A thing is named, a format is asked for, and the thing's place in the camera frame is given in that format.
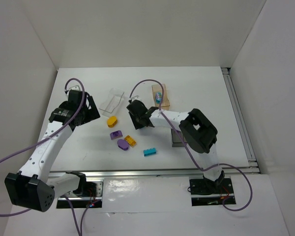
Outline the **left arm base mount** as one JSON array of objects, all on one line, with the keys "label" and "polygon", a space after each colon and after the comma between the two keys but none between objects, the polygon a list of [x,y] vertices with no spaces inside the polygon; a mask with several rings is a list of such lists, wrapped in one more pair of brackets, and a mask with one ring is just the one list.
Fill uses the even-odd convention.
[{"label": "left arm base mount", "polygon": [[69,199],[74,209],[102,208],[103,180],[87,181],[83,193],[78,196],[73,192],[68,192],[65,196]]}]

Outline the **purple sloped lego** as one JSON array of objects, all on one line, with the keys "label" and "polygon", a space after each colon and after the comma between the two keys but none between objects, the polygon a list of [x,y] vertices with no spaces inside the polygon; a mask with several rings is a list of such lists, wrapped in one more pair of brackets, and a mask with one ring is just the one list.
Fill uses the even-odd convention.
[{"label": "purple sloped lego", "polygon": [[122,136],[123,136],[123,134],[122,134],[121,130],[117,130],[117,131],[110,133],[111,140],[121,138]]}]

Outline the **purple oval lego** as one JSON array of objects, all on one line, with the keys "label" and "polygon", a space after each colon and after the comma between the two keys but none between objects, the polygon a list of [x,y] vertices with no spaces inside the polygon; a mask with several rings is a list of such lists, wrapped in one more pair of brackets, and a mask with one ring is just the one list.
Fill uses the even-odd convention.
[{"label": "purple oval lego", "polygon": [[130,147],[129,143],[124,139],[118,139],[117,146],[122,150],[128,150]]}]

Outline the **teal oval flower lego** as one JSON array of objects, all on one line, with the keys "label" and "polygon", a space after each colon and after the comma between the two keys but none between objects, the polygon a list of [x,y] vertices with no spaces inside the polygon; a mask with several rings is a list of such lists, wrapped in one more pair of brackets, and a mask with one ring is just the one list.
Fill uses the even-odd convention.
[{"label": "teal oval flower lego", "polygon": [[154,98],[155,98],[155,103],[160,104],[162,101],[162,92],[156,92]]}]

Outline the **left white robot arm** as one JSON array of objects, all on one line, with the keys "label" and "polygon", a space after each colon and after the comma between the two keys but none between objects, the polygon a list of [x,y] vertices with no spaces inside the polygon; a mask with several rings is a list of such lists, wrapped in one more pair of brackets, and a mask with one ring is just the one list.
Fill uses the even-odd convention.
[{"label": "left white robot arm", "polygon": [[86,176],[77,171],[49,180],[51,167],[76,127],[100,118],[93,97],[87,92],[70,90],[68,100],[51,112],[42,142],[28,161],[4,184],[13,205],[46,212],[55,198],[68,192],[81,196],[88,186]]}]

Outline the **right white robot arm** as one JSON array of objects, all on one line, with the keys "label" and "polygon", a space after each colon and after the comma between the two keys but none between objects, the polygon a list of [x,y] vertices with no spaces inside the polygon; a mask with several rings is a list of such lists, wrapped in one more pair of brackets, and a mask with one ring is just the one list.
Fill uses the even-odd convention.
[{"label": "right white robot arm", "polygon": [[128,113],[135,129],[144,127],[166,127],[176,132],[188,154],[192,149],[199,155],[199,160],[192,161],[204,173],[206,185],[217,189],[225,174],[216,151],[218,131],[211,121],[199,110],[190,112],[173,112],[150,107],[138,99],[129,100]]}]

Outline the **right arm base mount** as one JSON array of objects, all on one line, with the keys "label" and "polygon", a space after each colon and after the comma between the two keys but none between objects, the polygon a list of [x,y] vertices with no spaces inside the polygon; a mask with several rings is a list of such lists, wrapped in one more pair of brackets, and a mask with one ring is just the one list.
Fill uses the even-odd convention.
[{"label": "right arm base mount", "polygon": [[205,180],[201,178],[190,179],[189,184],[187,191],[191,195],[191,205],[193,207],[222,205],[224,200],[225,205],[236,204],[230,178],[223,179],[221,185],[217,188],[209,187]]}]

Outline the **long teal lego brick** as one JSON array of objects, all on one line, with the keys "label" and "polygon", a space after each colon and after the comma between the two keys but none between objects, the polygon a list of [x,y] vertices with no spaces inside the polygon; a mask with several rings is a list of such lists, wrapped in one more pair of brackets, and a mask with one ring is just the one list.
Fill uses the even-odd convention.
[{"label": "long teal lego brick", "polygon": [[150,148],[150,149],[143,150],[144,157],[155,155],[155,154],[157,154],[156,148]]}]

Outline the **yellow rectangular lego brick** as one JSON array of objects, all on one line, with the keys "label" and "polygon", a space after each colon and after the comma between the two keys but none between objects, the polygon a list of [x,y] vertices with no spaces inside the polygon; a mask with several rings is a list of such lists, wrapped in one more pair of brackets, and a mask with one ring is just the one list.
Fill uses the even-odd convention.
[{"label": "yellow rectangular lego brick", "polygon": [[136,141],[129,135],[127,135],[124,140],[131,146],[134,147],[137,143]]}]

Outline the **yellow oval lego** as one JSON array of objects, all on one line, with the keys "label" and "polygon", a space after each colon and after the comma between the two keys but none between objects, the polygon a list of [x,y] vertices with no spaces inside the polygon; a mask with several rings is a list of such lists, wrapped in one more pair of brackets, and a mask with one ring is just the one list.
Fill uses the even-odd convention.
[{"label": "yellow oval lego", "polygon": [[118,122],[118,119],[116,116],[111,116],[107,119],[107,126],[109,128],[113,128]]}]

